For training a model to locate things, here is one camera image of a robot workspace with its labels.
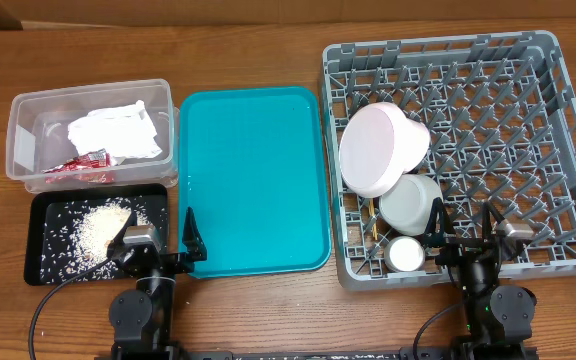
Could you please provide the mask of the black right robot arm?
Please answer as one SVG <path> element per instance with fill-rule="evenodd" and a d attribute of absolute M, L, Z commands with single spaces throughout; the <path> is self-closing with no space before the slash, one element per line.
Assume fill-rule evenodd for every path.
<path fill-rule="evenodd" d="M 437 248 L 435 264 L 444 267 L 462 300 L 433 315 L 418 330 L 411 354 L 424 357 L 420 340 L 427 328 L 446 314 L 463 309 L 468 333 L 445 349 L 432 350 L 441 359 L 536 359 L 537 350 L 524 346 L 532 337 L 537 298 L 532 291 L 503 285 L 501 267 L 518 257 L 534 237 L 532 228 L 504 217 L 490 202 L 483 205 L 479 237 L 457 235 L 443 200 L 432 202 L 422 244 Z"/>

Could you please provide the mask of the white round plate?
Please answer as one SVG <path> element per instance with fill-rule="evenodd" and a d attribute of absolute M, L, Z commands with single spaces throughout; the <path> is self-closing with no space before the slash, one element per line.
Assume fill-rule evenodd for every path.
<path fill-rule="evenodd" d="M 391 103 L 358 110 L 343 131 L 339 165 L 345 185 L 364 198 L 380 197 L 404 173 L 400 158 L 403 112 Z"/>

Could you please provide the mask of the pink bowl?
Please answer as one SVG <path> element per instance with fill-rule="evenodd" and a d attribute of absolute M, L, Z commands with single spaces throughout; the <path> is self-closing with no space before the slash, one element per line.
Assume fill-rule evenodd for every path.
<path fill-rule="evenodd" d="M 424 124 L 407 118 L 397 106 L 394 113 L 395 155 L 403 171 L 408 173 L 425 158 L 430 146 L 430 132 Z"/>

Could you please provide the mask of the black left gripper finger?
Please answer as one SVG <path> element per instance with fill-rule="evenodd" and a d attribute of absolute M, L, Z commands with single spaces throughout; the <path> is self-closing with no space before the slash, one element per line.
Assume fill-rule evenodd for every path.
<path fill-rule="evenodd" d="M 181 240 L 188 253 L 206 252 L 206 247 L 200 235 L 194 211 L 191 207 L 188 207 L 186 210 Z"/>
<path fill-rule="evenodd" d="M 113 238 L 112 243 L 121 244 L 123 242 L 123 238 L 128 228 L 136 225 L 137 225 L 137 215 L 133 211 L 131 211 L 128 218 L 125 220 L 124 224 L 120 228 L 119 232 Z"/>

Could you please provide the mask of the white rice pile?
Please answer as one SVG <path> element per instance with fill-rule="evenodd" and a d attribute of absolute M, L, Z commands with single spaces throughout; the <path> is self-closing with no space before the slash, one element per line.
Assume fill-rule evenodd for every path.
<path fill-rule="evenodd" d="M 103 262 L 130 212 L 167 239 L 168 204 L 157 195 L 55 202 L 43 223 L 39 281 L 58 284 Z"/>

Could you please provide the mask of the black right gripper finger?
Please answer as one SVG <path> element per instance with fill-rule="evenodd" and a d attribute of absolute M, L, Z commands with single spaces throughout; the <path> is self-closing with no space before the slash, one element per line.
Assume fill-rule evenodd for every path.
<path fill-rule="evenodd" d="M 482 237 L 491 238 L 504 221 L 505 217 L 499 210 L 491 202 L 486 201 L 482 206 Z"/>
<path fill-rule="evenodd" d="M 426 240 L 454 239 L 456 232 L 449 218 L 447 209 L 440 197 L 432 201 L 429 220 L 425 228 Z"/>

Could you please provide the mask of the grey bowl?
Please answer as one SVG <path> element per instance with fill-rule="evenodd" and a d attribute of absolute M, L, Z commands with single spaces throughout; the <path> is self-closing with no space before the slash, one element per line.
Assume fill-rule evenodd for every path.
<path fill-rule="evenodd" d="M 379 198 L 379 213 L 400 234 L 417 236 L 426 229 L 434 199 L 442 197 L 432 178 L 405 174 Z"/>

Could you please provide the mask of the bamboo chopstick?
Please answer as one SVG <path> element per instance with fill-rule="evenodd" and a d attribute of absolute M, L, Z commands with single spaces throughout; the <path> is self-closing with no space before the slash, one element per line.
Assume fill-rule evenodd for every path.
<path fill-rule="evenodd" d="M 374 201 L 373 201 L 372 198 L 369 198 L 369 199 L 368 199 L 368 211 L 369 211 L 370 218 L 371 218 L 371 219 L 374 218 L 374 216 L 375 216 L 375 207 L 374 207 Z"/>
<path fill-rule="evenodd" d="M 375 216 L 374 216 L 374 218 L 371 219 L 371 224 L 372 224 L 371 225 L 371 233 L 372 233 L 373 239 L 375 241 L 377 241 L 379 238 L 376 223 L 377 223 L 377 215 L 376 215 L 376 211 L 375 211 Z"/>

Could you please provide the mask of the red snack wrapper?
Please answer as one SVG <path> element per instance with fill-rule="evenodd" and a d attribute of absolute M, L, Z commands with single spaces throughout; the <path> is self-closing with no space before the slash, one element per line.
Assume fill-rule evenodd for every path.
<path fill-rule="evenodd" d="M 46 183 L 77 180 L 104 184 L 115 181 L 115 177 L 111 172 L 105 171 L 105 168 L 110 168 L 114 165 L 115 161 L 107 151 L 100 149 L 74 157 L 61 165 L 44 170 L 43 173 L 48 174 L 45 179 Z"/>

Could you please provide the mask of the white napkin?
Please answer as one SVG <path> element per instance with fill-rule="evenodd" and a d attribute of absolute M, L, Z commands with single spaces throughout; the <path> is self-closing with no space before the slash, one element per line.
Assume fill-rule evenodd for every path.
<path fill-rule="evenodd" d="M 143 100 L 92 110 L 68 125 L 68 139 L 79 155 L 104 149 L 115 158 L 155 158 L 162 153 L 156 135 Z"/>

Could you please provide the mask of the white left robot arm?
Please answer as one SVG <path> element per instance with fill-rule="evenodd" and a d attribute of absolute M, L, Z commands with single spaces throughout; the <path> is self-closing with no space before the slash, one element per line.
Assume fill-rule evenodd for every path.
<path fill-rule="evenodd" d="M 109 307 L 114 328 L 112 359 L 188 359 L 171 339 L 176 276 L 192 273 L 207 250 L 192 208 L 186 210 L 184 252 L 167 253 L 157 228 L 138 226 L 130 214 L 108 245 L 107 257 L 119 270 L 136 278 L 136 287 L 117 295 Z"/>

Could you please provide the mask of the cream cup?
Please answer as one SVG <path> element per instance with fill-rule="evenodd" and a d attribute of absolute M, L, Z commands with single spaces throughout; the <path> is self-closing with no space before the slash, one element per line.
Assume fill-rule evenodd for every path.
<path fill-rule="evenodd" d="M 408 236 L 399 236 L 392 239 L 386 246 L 384 260 L 391 271 L 417 271 L 425 262 L 425 252 L 416 239 Z"/>

